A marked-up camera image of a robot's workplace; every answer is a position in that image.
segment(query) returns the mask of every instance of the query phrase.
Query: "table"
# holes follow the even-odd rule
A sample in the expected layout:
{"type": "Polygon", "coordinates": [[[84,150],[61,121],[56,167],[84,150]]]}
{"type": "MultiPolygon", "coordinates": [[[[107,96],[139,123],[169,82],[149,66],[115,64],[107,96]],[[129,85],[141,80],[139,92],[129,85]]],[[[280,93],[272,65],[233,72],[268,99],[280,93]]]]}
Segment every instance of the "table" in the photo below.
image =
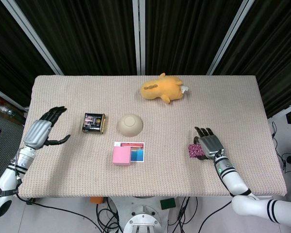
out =
{"type": "Polygon", "coordinates": [[[255,76],[179,76],[189,87],[170,105],[145,100],[139,89],[157,76],[39,76],[24,135],[54,106],[67,107],[19,188],[22,197],[227,196],[212,161],[189,158],[194,126],[210,127],[226,155],[257,196],[285,195],[286,187],[255,76]],[[81,131],[84,113],[105,113],[105,133],[81,131]],[[122,136],[117,122],[139,115],[143,131],[122,136]],[[144,142],[145,162],[112,164],[115,141],[144,142]]]}

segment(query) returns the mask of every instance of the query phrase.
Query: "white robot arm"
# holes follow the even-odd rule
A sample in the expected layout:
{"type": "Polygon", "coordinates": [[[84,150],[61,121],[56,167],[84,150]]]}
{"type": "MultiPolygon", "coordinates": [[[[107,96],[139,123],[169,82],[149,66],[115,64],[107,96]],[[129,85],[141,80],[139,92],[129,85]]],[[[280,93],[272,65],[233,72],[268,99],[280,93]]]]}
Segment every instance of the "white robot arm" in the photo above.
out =
{"type": "Polygon", "coordinates": [[[291,227],[291,202],[281,200],[259,200],[246,186],[233,164],[225,156],[225,150],[220,140],[211,129],[195,127],[199,141],[205,155],[213,160],[217,174],[230,192],[233,210],[242,216],[258,216],[272,222],[291,227]]]}
{"type": "Polygon", "coordinates": [[[18,193],[21,179],[35,158],[34,152],[44,145],[59,145],[69,139],[70,135],[60,141],[48,140],[49,132],[59,116],[66,110],[63,106],[50,109],[39,120],[36,120],[28,130],[24,138],[25,147],[18,150],[0,177],[0,189],[2,190],[0,195],[0,217],[8,211],[13,195],[18,193]]]}

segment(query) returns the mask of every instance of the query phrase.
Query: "white machine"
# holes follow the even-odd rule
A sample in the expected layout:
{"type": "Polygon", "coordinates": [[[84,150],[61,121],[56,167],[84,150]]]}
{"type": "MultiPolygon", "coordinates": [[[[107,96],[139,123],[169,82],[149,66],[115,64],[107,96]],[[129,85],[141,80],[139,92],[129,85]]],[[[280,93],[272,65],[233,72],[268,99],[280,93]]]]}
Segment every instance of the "white machine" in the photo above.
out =
{"type": "MultiPolygon", "coordinates": [[[[69,139],[70,135],[67,135],[60,141],[48,140],[49,132],[58,120],[58,117],[65,111],[66,108],[63,106],[52,108],[30,127],[24,138],[25,147],[18,150],[0,178],[0,189],[2,190],[0,195],[0,216],[7,212],[13,195],[18,193],[21,179],[35,158],[34,152],[44,145],[59,145],[69,139]]],[[[231,196],[233,196],[233,210],[242,216],[258,216],[269,219],[272,222],[291,226],[291,202],[259,200],[252,194],[233,164],[225,156],[225,150],[221,142],[211,129],[196,127],[196,130],[200,138],[195,137],[194,140],[199,141],[206,157],[213,160],[219,178],[231,196]]],[[[124,227],[125,233],[166,232],[167,211],[160,213],[159,210],[153,210],[149,206],[143,205],[140,200],[140,207],[133,207],[135,210],[139,210],[136,211],[136,215],[131,216],[132,210],[130,208],[127,209],[127,214],[122,212],[125,209],[124,206],[127,206],[123,201],[117,201],[116,198],[113,198],[113,200],[118,209],[121,209],[119,210],[120,219],[122,218],[120,225],[124,227]]]]}

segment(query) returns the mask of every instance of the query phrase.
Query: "yellow stuffed animal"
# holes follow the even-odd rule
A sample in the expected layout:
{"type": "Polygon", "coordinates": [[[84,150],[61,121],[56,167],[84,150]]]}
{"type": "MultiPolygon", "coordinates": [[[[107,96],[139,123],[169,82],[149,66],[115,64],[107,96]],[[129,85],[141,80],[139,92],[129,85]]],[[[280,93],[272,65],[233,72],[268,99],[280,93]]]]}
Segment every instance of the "yellow stuffed animal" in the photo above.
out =
{"type": "Polygon", "coordinates": [[[165,76],[161,74],[158,79],[144,83],[140,89],[141,95],[147,100],[153,100],[160,97],[165,103],[171,100],[181,99],[183,93],[181,86],[183,82],[175,76],[165,76]]]}

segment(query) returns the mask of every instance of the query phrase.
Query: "pink sponge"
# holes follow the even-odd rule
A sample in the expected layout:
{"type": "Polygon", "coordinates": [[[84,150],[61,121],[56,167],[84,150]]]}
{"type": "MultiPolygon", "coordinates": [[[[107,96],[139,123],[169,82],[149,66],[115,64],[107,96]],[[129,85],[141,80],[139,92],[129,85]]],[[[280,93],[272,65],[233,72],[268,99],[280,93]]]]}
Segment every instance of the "pink sponge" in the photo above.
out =
{"type": "Polygon", "coordinates": [[[114,147],[112,162],[115,165],[130,165],[130,147],[114,147]]]}

